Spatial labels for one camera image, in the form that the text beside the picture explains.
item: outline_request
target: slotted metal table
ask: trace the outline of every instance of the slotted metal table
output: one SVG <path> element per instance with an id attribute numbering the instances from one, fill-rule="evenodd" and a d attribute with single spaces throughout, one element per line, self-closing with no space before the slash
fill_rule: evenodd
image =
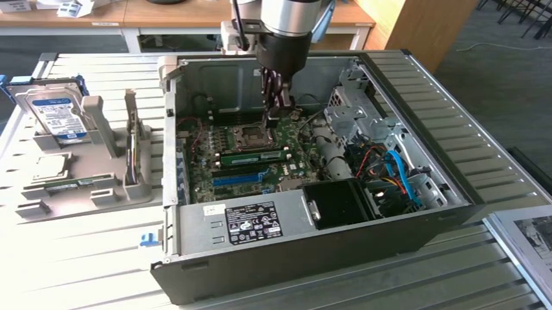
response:
<path id="1" fill-rule="evenodd" d="M 140 234 L 162 224 L 160 206 L 24 223 L 9 201 L 11 180 L 36 147 L 28 116 L 16 108 L 0 139 L 0 233 L 4 236 L 1 309 L 540 309 L 525 279 L 481 218 L 492 211 L 550 204 L 552 198 L 477 121 L 401 51 L 369 52 L 407 105 L 438 140 L 488 206 L 415 253 L 178 308 L 150 275 Z M 61 54 L 33 76 L 81 74 L 104 100 L 112 128 L 125 124 L 123 90 L 133 88 L 140 118 L 154 128 L 155 190 L 162 190 L 164 100 L 159 54 Z M 387 113 L 389 106 L 378 98 Z"/>

